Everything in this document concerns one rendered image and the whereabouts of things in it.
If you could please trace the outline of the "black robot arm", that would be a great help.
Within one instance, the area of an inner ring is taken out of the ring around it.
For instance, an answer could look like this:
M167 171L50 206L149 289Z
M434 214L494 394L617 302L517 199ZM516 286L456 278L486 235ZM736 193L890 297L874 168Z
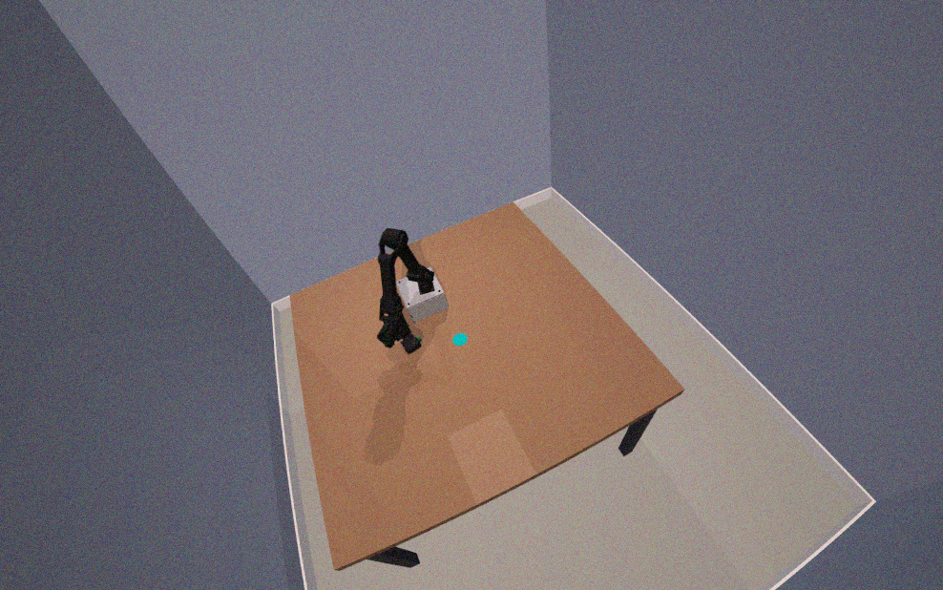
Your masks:
M387 228L381 235L379 245L378 263L380 264L383 296L380 300L379 321L384 323L377 334L377 339L381 341L386 348L395 345L395 341L400 342L396 335L398 328L405 324L405 318L402 314L400 295L397 292L395 262L399 256L404 262L408 272L406 277L408 281L418 283L420 295L434 291L433 277L434 271L429 271L426 267L419 264L409 249L409 237L404 230ZM386 254L385 246L394 249L391 254ZM384 314L388 314L385 316Z

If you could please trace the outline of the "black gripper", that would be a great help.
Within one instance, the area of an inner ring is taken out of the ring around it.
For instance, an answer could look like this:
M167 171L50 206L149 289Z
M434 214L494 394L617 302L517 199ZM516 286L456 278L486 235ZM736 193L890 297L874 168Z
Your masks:
M401 342L401 344L405 348L407 353L411 354L412 352L414 352L415 350L421 347L421 344L419 343L417 338L411 335L411 331L409 329L409 325L407 324L407 322L405 322L403 327L398 328L398 329L399 330L396 335L400 338L400 340L403 339L403 342Z

